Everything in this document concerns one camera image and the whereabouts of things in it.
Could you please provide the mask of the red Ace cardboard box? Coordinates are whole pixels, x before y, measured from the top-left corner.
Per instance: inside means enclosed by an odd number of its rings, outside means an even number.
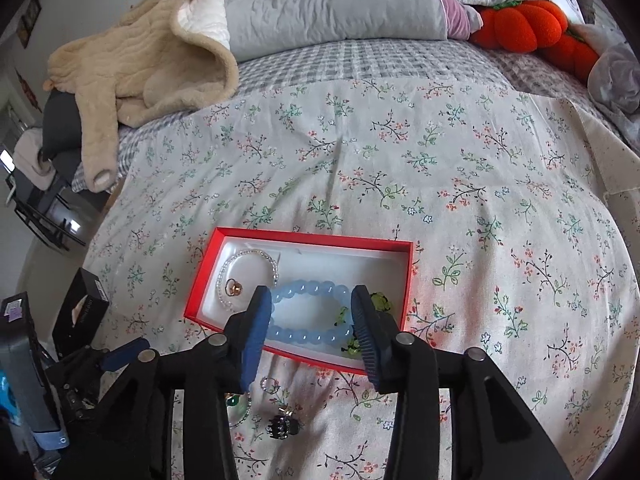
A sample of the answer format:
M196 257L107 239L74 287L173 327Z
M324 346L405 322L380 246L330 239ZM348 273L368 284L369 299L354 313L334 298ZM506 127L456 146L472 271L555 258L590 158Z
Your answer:
M214 229L186 302L184 316L222 330L244 311L257 286L271 292L267 351L339 372L361 375L350 312L352 290L364 285L375 302L405 326L414 245L406 240Z

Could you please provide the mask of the black iQOO phone box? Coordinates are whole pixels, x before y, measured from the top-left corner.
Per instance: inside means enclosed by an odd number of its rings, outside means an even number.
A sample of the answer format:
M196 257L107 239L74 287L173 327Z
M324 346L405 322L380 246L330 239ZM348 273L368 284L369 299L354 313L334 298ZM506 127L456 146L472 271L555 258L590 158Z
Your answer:
M55 353L60 361L90 346L109 306L110 298L99 278L79 268L52 330Z

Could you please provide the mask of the floral bed sheet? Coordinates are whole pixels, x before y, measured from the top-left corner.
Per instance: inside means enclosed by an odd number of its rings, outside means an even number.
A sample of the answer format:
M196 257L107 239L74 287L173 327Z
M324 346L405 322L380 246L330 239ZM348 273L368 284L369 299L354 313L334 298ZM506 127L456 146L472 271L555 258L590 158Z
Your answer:
M259 90L138 147L85 261L111 299L98 344L164 353L277 287L230 411L243 479L378 479L396 399L346 332L364 285L432 347L476 347L589 478L639 352L639 159L560 98L465 82Z

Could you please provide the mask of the grey checked blanket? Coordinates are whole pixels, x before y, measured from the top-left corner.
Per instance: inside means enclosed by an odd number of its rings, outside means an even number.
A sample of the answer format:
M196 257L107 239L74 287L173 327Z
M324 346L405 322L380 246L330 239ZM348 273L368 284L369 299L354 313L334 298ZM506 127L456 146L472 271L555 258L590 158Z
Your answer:
M240 64L238 95L323 81L398 78L455 80L565 98L599 115L583 84L541 58L454 40L345 40L270 54Z

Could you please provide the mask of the beige fleece jacket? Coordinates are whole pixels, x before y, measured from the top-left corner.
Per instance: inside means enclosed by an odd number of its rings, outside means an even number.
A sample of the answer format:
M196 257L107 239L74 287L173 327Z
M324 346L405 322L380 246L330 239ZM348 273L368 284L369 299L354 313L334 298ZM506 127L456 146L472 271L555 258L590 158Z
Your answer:
M200 110L238 88L224 0L142 0L105 32L54 51L48 81L74 96L85 182L105 191L117 179L120 125Z

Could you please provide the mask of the grey pillow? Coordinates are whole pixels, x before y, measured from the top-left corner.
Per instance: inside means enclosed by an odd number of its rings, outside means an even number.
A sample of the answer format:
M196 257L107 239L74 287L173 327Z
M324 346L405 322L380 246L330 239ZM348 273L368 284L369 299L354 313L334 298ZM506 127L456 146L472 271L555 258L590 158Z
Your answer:
M458 0L226 0L240 61L351 39L467 40L483 20Z

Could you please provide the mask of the orange pumpkin plush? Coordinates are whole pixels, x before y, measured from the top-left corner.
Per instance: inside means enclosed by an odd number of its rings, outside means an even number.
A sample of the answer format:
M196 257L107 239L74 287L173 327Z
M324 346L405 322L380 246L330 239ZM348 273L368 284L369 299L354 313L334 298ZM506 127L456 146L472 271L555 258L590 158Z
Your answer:
M574 32L565 13L549 0L510 1L480 9L483 26L470 41L487 50L536 53L583 84L599 55Z

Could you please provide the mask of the grey white crumpled clothing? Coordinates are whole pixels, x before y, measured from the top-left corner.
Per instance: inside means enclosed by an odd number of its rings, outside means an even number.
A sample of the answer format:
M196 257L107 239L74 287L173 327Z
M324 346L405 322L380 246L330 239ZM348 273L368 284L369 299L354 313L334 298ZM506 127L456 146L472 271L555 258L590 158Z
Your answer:
M628 44L606 49L588 77L590 98L639 154L640 67Z

